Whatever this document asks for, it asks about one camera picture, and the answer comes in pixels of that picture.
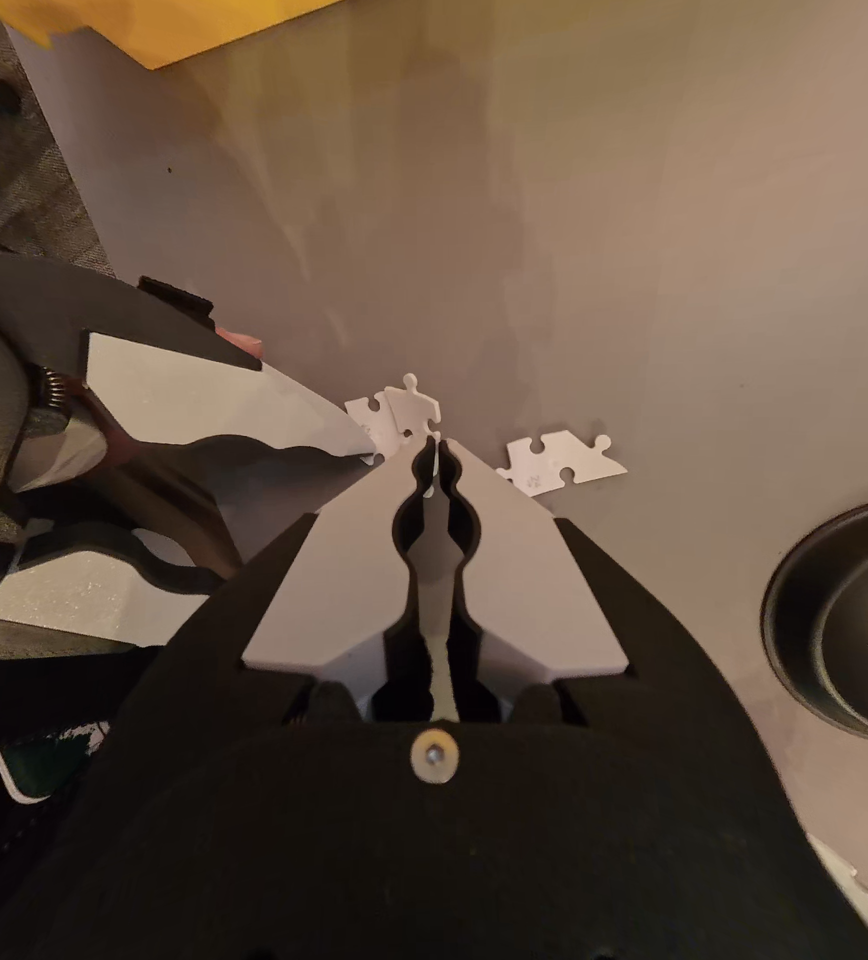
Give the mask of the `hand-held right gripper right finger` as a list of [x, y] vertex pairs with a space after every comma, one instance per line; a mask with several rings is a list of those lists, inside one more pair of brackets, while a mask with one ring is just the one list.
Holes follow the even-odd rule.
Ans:
[[455, 439], [440, 442], [461, 552], [446, 643], [462, 721], [500, 721], [525, 690], [623, 675], [627, 654], [553, 514]]

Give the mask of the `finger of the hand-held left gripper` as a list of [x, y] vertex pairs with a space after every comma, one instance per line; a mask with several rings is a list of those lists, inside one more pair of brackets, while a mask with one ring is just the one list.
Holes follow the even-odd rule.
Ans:
[[9, 471], [12, 492], [67, 482], [148, 448], [214, 437], [335, 457], [377, 451], [347, 413], [266, 363], [248, 369], [90, 333], [85, 378], [60, 433], [21, 441]]
[[28, 540], [0, 580], [0, 620], [165, 645], [223, 582], [164, 534], [82, 524]]

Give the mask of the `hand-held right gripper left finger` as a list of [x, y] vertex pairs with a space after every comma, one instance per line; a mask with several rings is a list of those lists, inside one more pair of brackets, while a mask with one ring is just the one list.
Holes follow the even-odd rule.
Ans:
[[368, 714], [431, 714], [407, 552], [424, 531], [435, 460], [435, 438], [416, 435], [320, 508], [246, 646], [246, 667], [340, 683]]

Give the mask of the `white puzzle piece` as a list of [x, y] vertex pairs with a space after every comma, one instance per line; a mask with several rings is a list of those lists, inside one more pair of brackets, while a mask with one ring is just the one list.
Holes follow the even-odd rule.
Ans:
[[395, 427], [402, 440], [422, 442], [421, 476], [428, 479], [424, 493], [415, 490], [398, 508], [393, 521], [393, 542], [409, 574], [407, 605], [404, 614], [384, 634], [385, 665], [391, 672], [386, 683], [373, 696], [374, 719], [381, 722], [426, 722], [433, 709], [430, 692], [432, 661], [421, 631], [418, 571], [409, 551], [425, 531], [423, 499], [433, 494], [439, 469], [441, 434], [431, 428], [441, 421], [440, 404], [418, 390], [412, 373], [404, 375], [404, 387], [387, 387], [384, 396], [390, 405]]
[[542, 434], [541, 450], [534, 451], [532, 438], [507, 443], [510, 464], [496, 472], [526, 496], [536, 498], [566, 486], [563, 471], [569, 471], [573, 484], [583, 484], [627, 474], [628, 469], [608, 456], [612, 445], [606, 434], [598, 435], [591, 445], [570, 430]]
[[386, 391], [381, 390], [372, 398], [348, 400], [344, 408], [374, 444], [375, 452], [361, 457], [366, 465], [373, 467], [380, 458], [387, 459], [400, 452], [407, 438], [397, 425]]

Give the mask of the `grey woven fabric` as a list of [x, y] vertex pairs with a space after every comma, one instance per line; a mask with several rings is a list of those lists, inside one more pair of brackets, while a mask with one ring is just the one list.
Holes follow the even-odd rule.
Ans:
[[1, 23], [0, 249], [115, 274]]

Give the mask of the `black zip jacket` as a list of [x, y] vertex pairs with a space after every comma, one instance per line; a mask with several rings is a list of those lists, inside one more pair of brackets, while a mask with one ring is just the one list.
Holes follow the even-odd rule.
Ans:
[[45, 852], [159, 647], [0, 659], [0, 911]]

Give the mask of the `yellow flat object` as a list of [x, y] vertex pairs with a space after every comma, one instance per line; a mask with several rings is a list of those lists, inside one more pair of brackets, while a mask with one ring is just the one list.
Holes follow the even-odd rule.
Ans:
[[0, 1], [0, 21], [46, 48], [56, 37], [91, 30], [153, 70], [331, 5], [331, 1]]

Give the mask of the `black round bowl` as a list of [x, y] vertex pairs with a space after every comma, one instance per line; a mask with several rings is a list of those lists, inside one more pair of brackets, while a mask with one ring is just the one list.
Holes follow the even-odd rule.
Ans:
[[799, 540], [765, 590], [760, 630], [790, 695], [868, 740], [868, 504]]

